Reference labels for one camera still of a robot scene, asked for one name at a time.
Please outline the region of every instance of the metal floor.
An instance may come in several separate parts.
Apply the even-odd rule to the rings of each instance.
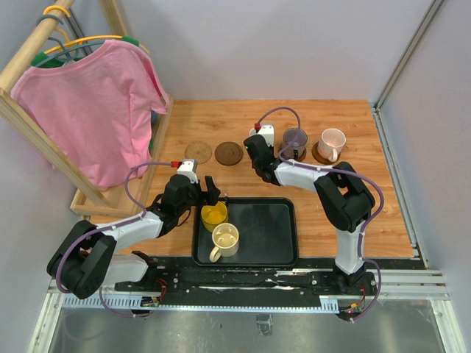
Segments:
[[[334,314],[274,313],[270,329],[258,315],[157,311],[129,319],[103,309],[62,309],[49,352],[445,352],[425,300],[379,301],[355,324]]]

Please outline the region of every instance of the wooden rack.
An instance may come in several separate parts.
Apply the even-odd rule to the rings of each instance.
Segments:
[[[74,0],[57,0],[55,4],[68,10],[73,3]],[[112,29],[112,34],[127,34],[128,31],[116,1],[100,0],[100,4]],[[49,13],[56,15],[58,18],[64,16],[64,13],[60,10],[51,10]],[[74,212],[80,215],[115,217],[134,215],[139,209],[127,198],[123,185],[100,192],[23,108],[10,97],[13,86],[23,72],[28,69],[29,64],[57,25],[57,21],[53,18],[43,19],[0,73],[0,115],[9,121],[52,165],[62,171],[74,183],[77,187],[77,193],[71,204],[71,209]],[[159,158],[162,149],[163,136],[169,124],[173,107],[173,99],[171,97],[170,99],[171,104],[167,114],[160,115],[158,124],[155,124],[156,126],[152,128],[152,138],[154,139],[154,146],[150,152],[152,160]],[[130,192],[143,204],[146,202],[154,171],[155,166],[150,166],[141,178],[130,182]]]

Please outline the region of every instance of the yellow hanger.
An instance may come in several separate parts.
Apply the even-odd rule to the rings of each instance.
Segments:
[[[64,43],[64,46],[73,46],[74,44],[82,44],[83,42],[87,40],[93,40],[93,39],[122,39],[122,35],[92,35],[90,37],[84,37],[84,38],[79,38],[67,43]],[[143,46],[142,44],[139,43],[139,47],[141,47],[147,54],[150,54],[149,50]],[[55,46],[54,48],[50,48],[49,50],[46,50],[44,53],[45,54],[50,54],[53,51],[60,50],[60,46]]]
[[[44,12],[43,12],[43,15],[47,14],[49,11],[51,10],[59,10],[59,11],[62,11],[63,13],[65,13],[65,15],[67,17],[71,17],[71,13],[69,11],[67,11],[66,9],[64,9],[62,6],[58,6],[58,5],[51,5],[51,6],[48,6],[46,9],[44,9]]]
[[[68,39],[67,33],[65,33],[65,31],[64,31],[63,29],[61,29],[61,28],[59,28],[59,27],[56,27],[56,28],[54,29],[54,31],[59,32],[59,33],[62,33],[62,35],[64,36],[66,42],[70,42],[70,41],[71,41],[70,39]]]

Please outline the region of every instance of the wooden tabletop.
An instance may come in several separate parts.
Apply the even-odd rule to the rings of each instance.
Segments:
[[[414,256],[367,101],[176,101],[160,160],[182,160],[186,146],[199,140],[208,143],[213,154],[214,149],[225,141],[243,146],[253,124],[266,111],[280,105],[292,107],[300,114],[302,129],[308,135],[308,154],[304,163],[319,164],[311,154],[312,146],[320,139],[322,131],[335,127],[347,136],[340,160],[349,162],[358,173],[373,179],[383,190],[386,200],[383,212],[366,229],[366,256]],[[296,118],[289,111],[277,111],[264,123],[275,124],[275,146],[280,145],[286,129],[297,125]],[[157,167],[147,204],[163,192],[174,173],[174,168]],[[209,161],[198,165],[197,174],[202,180],[203,190],[204,176],[211,175],[216,187],[228,196],[279,196],[290,199],[296,213],[300,256],[336,255],[335,228],[327,220],[319,197],[307,190],[262,182],[252,169],[245,150],[242,161],[233,166],[220,165],[212,155]],[[378,195],[372,188],[370,190],[378,205]],[[94,223],[107,221],[110,219],[92,218]],[[193,222],[194,217],[191,216],[185,224],[164,237],[135,244],[124,253],[140,250],[146,254],[190,255]]]

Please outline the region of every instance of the mug handle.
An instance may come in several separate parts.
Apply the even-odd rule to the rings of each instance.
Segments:
[[[333,149],[332,150],[332,156],[329,156],[329,161],[336,162],[338,158],[339,158],[339,156],[337,154],[337,150]]]
[[[209,261],[215,263],[221,257],[221,252],[217,246],[214,246],[213,251],[209,254]]]

